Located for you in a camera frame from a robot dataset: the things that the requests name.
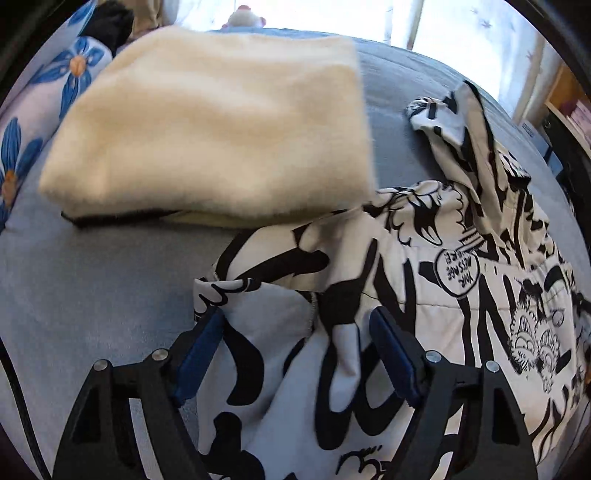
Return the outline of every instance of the stuffed toy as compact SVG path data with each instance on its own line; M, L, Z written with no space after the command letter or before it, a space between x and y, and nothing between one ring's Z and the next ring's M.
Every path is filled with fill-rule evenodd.
M222 28L228 27L258 27L262 28L267 24L264 17L257 17L248 5L241 5L230 15L228 23L224 23Z

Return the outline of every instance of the metal screw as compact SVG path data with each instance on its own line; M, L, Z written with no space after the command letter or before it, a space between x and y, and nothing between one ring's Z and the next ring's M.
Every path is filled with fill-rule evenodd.
M435 350L429 350L427 353L425 353L425 358L432 364L437 364L441 361L441 354Z
M501 367L494 360L489 360L486 363L486 369L490 372L497 373L501 369Z
M102 372L105 368L109 366L109 362L107 360L97 360L95 364L92 366L97 372Z
M161 362L162 360L166 360L168 357L168 350L166 348L159 348L158 350L154 350L152 352L152 358L157 362Z

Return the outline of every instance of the black cable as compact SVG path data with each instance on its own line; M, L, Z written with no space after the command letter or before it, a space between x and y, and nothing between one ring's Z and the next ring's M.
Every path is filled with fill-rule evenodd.
M577 425L577 430L574 433L573 443L570 444L570 447L567 450L566 455L562 459L562 462L560 462L560 466L558 467L558 470L556 470L556 476L558 476L558 474L562 470L562 467L564 466L564 463L569 458L570 450L574 446L574 443L577 441L577 436L579 435L579 430L581 429L581 425L583 424L583 420L585 418L585 414L587 413L587 408L589 407L589 403L591 403L591 402L587 402L587 404L585 405L585 409L583 410L583 414L581 415L581 419L579 420L579 425Z
M0 363L2 364L2 367L6 372L6 376L8 377L10 388L12 388L12 394L14 395L14 400L17 403L18 414L21 418L22 429L25 431L25 437L27 437L27 443L29 444L29 448L33 454L35 464L37 465L43 480L51 480L51 475L47 469L47 465L45 464L41 450L39 449L37 438L35 437L35 431L33 430L31 417L29 416L29 412L27 410L25 397L22 394L21 384L18 381L17 372L14 369L12 361L10 360L10 356L8 355L8 351L4 346L2 338L0 338Z

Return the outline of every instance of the blue gripper pad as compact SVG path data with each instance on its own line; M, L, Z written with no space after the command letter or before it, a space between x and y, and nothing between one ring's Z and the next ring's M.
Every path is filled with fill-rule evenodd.
M176 388L171 398L177 407L197 395L217 346L222 341L226 317L222 310L217 308L208 319L202 318L199 321L207 321L207 324L177 370Z
M402 335L410 334L398 327L385 307L377 307L372 311L369 317L369 334L384 363L396 395L406 400L411 407L419 407L423 395L417 383L419 380L417 368L420 368L422 359L418 357L413 362L410 355L416 352L407 352L400 338Z

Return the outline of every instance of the blue flower print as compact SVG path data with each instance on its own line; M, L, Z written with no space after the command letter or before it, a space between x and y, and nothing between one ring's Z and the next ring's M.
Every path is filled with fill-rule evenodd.
M82 5L78 10L74 12L74 14L70 17L70 21L68 22L68 27L71 25L76 25L84 20L87 16L90 18L90 13L95 9L95 0L90 0L90 2L85 3Z
M0 147L0 192L2 193L0 229L4 226L18 189L39 156L42 146L43 140L41 138L31 140L19 158L21 126L16 117L8 122Z
M60 120L64 118L74 100L85 92L92 77L88 67L100 62L105 52L93 47L89 50L88 38L79 37L74 43L73 50L64 50L51 63L37 72L31 79L31 84L55 82L70 72L61 91Z

